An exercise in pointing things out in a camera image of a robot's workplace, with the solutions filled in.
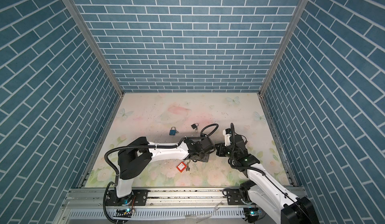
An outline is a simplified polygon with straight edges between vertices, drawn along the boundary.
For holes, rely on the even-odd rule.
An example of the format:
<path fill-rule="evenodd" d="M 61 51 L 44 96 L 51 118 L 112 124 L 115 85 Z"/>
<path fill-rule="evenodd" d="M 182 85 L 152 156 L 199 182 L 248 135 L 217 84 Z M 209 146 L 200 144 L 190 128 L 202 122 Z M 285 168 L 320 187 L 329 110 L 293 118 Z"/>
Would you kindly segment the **red padlock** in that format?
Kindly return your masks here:
<path fill-rule="evenodd" d="M 190 171 L 189 163 L 190 163 L 190 160 L 182 161 L 176 168 L 180 173 L 184 171 L 189 172 Z"/>

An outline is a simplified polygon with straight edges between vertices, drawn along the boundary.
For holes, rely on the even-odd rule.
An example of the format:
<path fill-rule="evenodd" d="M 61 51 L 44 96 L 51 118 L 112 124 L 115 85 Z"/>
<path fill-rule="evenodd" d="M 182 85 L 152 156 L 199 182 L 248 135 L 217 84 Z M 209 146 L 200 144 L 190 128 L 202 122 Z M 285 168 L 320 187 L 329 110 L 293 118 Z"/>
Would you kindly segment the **black padlock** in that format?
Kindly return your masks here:
<path fill-rule="evenodd" d="M 191 125 L 191 127 L 195 130 L 195 132 L 198 132 L 199 123 L 194 123 Z"/>

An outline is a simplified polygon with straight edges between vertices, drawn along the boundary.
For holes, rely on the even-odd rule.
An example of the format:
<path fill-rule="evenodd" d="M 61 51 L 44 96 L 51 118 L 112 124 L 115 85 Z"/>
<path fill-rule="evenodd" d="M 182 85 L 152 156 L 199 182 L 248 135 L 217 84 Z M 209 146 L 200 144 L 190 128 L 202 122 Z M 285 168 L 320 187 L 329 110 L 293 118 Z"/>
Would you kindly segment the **blue padlock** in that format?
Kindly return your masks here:
<path fill-rule="evenodd" d="M 178 133 L 178 130 L 176 129 L 176 127 L 171 127 L 171 129 L 169 131 L 169 135 L 175 136 L 177 133 Z"/>

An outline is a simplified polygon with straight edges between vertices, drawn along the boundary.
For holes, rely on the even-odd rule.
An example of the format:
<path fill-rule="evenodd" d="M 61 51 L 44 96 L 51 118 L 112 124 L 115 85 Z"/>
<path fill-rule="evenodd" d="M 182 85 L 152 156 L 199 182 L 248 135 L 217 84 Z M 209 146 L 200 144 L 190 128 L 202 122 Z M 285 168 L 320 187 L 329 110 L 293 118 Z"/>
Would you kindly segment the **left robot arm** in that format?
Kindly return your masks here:
<path fill-rule="evenodd" d="M 116 195 L 118 198 L 131 195 L 134 179 L 152 162 L 170 159 L 208 162 L 214 151 L 214 143 L 209 137 L 184 137 L 175 144 L 158 144 L 140 137 L 118 151 Z"/>

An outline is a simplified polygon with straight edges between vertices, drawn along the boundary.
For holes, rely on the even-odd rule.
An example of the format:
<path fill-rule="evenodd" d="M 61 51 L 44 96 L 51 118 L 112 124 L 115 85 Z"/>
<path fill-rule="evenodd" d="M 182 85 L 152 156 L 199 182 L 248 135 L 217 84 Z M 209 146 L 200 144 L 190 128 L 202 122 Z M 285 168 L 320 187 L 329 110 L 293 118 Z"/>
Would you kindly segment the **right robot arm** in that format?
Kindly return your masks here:
<path fill-rule="evenodd" d="M 217 155 L 227 157 L 231 168 L 248 178 L 240 188 L 244 202 L 256 204 L 277 224 L 319 223 L 312 202 L 307 197 L 299 198 L 270 175 L 248 152 L 242 135 L 224 133 L 224 139 L 216 145 Z"/>

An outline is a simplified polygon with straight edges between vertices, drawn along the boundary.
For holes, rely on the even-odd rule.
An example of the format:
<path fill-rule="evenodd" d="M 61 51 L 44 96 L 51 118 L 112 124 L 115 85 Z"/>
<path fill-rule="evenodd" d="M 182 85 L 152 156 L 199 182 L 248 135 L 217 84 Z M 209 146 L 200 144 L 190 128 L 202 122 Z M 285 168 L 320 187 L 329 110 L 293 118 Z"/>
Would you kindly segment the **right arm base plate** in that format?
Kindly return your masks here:
<path fill-rule="evenodd" d="M 222 194 L 227 199 L 227 203 L 230 206 L 254 204 L 246 196 L 246 192 L 240 188 L 225 188 L 222 190 Z"/>

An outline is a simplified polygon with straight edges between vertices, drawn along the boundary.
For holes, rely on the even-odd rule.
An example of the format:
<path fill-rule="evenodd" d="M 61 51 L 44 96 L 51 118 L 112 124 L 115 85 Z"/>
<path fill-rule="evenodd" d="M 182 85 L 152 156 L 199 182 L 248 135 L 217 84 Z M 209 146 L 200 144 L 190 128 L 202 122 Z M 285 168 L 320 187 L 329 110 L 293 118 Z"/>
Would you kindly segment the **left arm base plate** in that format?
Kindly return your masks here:
<path fill-rule="evenodd" d="M 148 190 L 146 189 L 134 189 L 131 194 L 119 198 L 116 194 L 116 190 L 111 189 L 107 192 L 104 204 L 108 207 L 136 207 L 145 206 L 148 196 Z"/>

